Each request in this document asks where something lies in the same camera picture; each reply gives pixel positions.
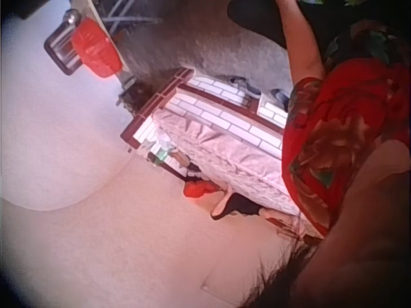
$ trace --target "person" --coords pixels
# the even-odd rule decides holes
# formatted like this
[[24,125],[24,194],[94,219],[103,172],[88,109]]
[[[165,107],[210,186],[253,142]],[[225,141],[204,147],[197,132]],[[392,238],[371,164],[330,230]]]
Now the person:
[[241,308],[410,307],[409,29],[390,15],[408,1],[362,2],[272,0],[271,19],[256,8],[266,0],[229,5],[232,20],[287,48],[283,180],[324,235],[295,243]]

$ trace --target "black pants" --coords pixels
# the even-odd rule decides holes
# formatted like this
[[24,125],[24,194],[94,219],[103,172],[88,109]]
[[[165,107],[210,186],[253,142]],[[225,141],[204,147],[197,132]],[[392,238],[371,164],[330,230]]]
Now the black pants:
[[[394,28],[409,40],[409,0],[367,0],[358,6],[331,6],[299,3],[324,54],[329,43],[352,24],[371,19]],[[229,18],[239,26],[256,32],[286,48],[280,13],[274,0],[231,0]]]

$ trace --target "gray rug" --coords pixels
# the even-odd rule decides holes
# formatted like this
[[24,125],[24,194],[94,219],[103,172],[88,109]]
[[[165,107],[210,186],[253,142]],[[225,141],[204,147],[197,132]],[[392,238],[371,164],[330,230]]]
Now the gray rug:
[[228,2],[136,0],[132,14],[164,21],[128,29],[118,48],[135,76],[155,87],[184,66],[221,79],[244,76],[264,93],[273,88],[290,92],[286,51],[230,21]]

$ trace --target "red object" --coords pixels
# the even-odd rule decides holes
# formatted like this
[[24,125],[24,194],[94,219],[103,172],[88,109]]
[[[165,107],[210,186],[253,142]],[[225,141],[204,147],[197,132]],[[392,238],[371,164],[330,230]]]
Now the red object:
[[386,140],[410,147],[410,78],[402,64],[352,59],[324,81],[306,78],[294,90],[283,138],[283,180],[291,198],[322,235],[353,177]]
[[220,191],[216,184],[211,181],[187,182],[184,186],[184,196],[187,198],[201,198],[205,194],[212,194]]
[[117,73],[123,66],[110,38],[88,17],[77,27],[71,43],[82,62],[102,78]]

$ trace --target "red floral dress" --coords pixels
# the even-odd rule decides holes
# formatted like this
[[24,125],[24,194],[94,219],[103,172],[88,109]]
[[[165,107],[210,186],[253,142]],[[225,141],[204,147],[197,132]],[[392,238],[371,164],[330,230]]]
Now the red floral dress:
[[326,78],[293,90],[282,161],[290,196],[322,235],[369,155],[393,139],[410,147],[409,45],[362,21],[325,58]]

